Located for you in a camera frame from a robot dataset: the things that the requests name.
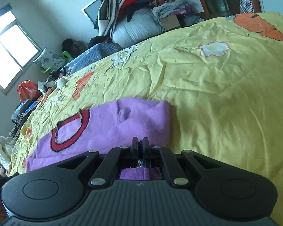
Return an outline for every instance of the blue quilt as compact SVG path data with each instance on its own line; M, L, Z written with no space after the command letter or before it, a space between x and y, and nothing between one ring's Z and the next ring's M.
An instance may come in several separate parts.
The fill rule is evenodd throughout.
M79 57L66 64L64 67L67 69L68 74L73 74L92 63L121 51L122 49L123 48L117 43L99 43L82 53Z

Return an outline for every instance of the bed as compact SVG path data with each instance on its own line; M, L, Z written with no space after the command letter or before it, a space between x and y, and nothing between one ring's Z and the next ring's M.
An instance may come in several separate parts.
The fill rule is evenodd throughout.
M10 175L25 173L37 141L79 109L120 98L166 100L172 104L168 147L270 179L278 190L271 217L283 226L283 15L250 13L170 31L68 80L23 125Z

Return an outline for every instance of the cardboard box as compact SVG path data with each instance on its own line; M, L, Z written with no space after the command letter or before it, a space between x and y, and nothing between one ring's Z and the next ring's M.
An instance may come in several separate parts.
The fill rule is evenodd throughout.
M162 23L162 25L164 26L166 31L181 28L180 23L179 23L176 15L170 15L166 18L159 19L159 20Z

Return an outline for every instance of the red plastic bag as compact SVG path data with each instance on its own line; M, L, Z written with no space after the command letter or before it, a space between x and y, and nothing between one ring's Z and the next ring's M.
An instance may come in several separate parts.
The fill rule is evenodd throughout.
M38 90L37 84L32 81L22 82L17 91L19 92L21 103L27 99L37 100L38 97L41 96L41 92Z

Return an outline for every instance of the folded purple towel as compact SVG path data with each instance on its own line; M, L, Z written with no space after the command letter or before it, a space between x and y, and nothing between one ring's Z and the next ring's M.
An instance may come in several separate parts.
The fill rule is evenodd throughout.
M148 137L151 146L167 146L170 132L170 107L166 101L156 102L124 98L80 110L78 114L58 122L26 158L27 171L63 161L88 150L106 154L119 146L131 146L132 138ZM157 179L157 169L125 169L121 179Z

